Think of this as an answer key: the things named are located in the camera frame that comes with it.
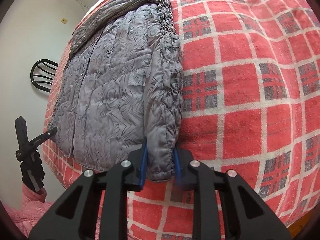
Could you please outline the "pink sleeve forearm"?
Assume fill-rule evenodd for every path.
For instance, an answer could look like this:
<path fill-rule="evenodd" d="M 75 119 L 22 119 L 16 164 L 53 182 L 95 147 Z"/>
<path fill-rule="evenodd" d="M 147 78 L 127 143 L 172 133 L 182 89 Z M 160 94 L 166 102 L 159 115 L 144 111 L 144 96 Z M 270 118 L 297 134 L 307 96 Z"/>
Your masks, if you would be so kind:
<path fill-rule="evenodd" d="M 45 188 L 34 192 L 23 183 L 21 208 L 18 210 L 7 205 L 4 206 L 13 223 L 25 237 L 29 236 L 32 228 L 52 206 L 53 202 L 47 202 L 46 196 Z"/>

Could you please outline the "left hand black glove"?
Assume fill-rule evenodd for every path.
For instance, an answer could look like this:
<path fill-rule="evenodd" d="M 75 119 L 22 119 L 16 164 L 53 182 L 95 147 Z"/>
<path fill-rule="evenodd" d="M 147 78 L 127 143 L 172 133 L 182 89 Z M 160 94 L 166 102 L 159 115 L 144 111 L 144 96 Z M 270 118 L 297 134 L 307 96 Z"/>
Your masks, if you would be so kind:
<path fill-rule="evenodd" d="M 27 188 L 35 193 L 40 193 L 44 187 L 43 179 L 45 172 L 42 166 L 42 160 L 39 152 L 34 152 L 26 157 L 21 165 L 22 182 Z"/>

